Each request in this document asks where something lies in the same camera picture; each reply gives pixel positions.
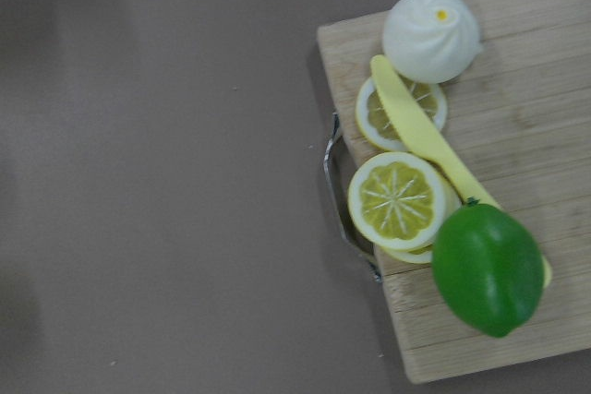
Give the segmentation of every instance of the gray floor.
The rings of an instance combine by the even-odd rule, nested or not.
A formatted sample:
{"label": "gray floor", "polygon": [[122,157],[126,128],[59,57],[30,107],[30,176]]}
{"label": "gray floor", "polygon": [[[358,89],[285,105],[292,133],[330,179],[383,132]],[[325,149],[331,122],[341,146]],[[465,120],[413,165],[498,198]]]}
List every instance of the gray floor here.
{"label": "gray floor", "polygon": [[588,392],[589,352],[404,377],[315,43],[395,1],[0,0],[0,392]]}

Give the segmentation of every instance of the wooden cutting board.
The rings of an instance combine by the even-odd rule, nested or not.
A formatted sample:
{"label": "wooden cutting board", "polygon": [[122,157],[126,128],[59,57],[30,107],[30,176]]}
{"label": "wooden cutting board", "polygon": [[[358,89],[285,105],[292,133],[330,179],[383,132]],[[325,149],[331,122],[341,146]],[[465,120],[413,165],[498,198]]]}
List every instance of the wooden cutting board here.
{"label": "wooden cutting board", "polygon": [[[534,317],[504,339],[448,309],[430,267],[376,251],[409,379],[415,383],[591,347],[591,0],[465,0],[484,52],[443,85],[444,136],[539,241],[554,268]],[[357,91],[381,53],[385,12],[319,28],[320,53],[357,165],[378,153],[357,130]]]}

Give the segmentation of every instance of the yellow toy knife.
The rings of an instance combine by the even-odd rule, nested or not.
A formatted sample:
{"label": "yellow toy knife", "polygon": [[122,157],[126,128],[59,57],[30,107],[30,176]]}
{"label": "yellow toy knife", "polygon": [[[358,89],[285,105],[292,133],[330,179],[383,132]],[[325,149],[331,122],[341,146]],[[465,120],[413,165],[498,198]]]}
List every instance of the yellow toy knife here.
{"label": "yellow toy knife", "polygon": [[[418,157],[439,165],[463,202],[473,197],[500,209],[501,205],[466,168],[385,56],[371,59],[371,77],[381,105],[403,143]],[[544,256],[542,259],[547,287],[552,280],[552,268]]]}

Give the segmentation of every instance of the lemon half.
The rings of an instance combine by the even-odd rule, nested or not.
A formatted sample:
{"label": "lemon half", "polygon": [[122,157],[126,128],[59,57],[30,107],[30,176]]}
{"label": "lemon half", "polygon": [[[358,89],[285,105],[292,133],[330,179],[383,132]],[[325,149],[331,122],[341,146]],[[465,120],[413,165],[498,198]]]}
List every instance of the lemon half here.
{"label": "lemon half", "polygon": [[[402,76],[401,79],[441,131],[447,118],[447,101],[440,86],[416,83]],[[371,78],[364,82],[357,94],[355,116],[359,130],[371,144],[386,151],[408,151],[382,108]]]}
{"label": "lemon half", "polygon": [[430,245],[460,199],[428,162],[406,152],[385,152],[356,171],[348,205],[359,232],[395,257]]}

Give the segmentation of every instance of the wood grain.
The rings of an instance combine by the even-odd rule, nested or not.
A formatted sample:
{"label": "wood grain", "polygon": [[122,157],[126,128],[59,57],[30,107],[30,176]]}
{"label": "wood grain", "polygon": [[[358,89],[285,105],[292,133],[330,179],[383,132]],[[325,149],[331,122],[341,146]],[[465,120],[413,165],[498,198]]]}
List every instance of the wood grain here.
{"label": "wood grain", "polygon": [[[443,85],[444,136],[554,268],[534,317],[504,339],[460,322],[430,267],[376,255],[411,381],[422,383],[591,347],[591,0],[465,0],[484,51]],[[323,64],[357,165],[357,91],[381,52],[385,12],[319,28]]]}

